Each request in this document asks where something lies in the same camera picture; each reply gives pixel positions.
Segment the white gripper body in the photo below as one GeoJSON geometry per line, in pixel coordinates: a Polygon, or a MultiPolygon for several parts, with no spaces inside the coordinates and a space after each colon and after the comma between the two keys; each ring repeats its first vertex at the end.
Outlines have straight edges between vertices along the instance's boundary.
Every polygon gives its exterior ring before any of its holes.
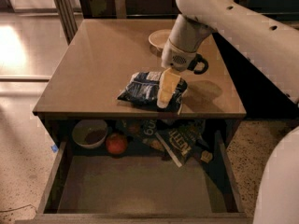
{"type": "Polygon", "coordinates": [[[202,75],[208,69],[208,61],[201,54],[185,52],[167,40],[162,52],[162,67],[172,68],[178,72],[189,70],[196,75],[202,75]]]}

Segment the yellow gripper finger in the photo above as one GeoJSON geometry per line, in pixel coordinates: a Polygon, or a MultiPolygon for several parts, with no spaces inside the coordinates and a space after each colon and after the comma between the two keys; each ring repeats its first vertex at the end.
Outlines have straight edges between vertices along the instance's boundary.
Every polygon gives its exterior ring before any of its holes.
{"type": "Polygon", "coordinates": [[[168,107],[179,82],[180,75],[175,69],[168,68],[162,72],[157,94],[157,106],[159,108],[168,107]]]}

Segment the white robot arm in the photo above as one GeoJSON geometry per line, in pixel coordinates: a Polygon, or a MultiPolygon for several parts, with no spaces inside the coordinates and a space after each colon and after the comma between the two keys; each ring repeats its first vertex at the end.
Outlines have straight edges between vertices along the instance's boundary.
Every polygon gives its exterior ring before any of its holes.
{"type": "MultiPolygon", "coordinates": [[[[293,103],[299,101],[299,32],[234,0],[176,0],[180,11],[162,67],[186,70],[203,42],[219,33],[293,103]]],[[[270,155],[252,224],[299,224],[299,126],[270,155]]]]}

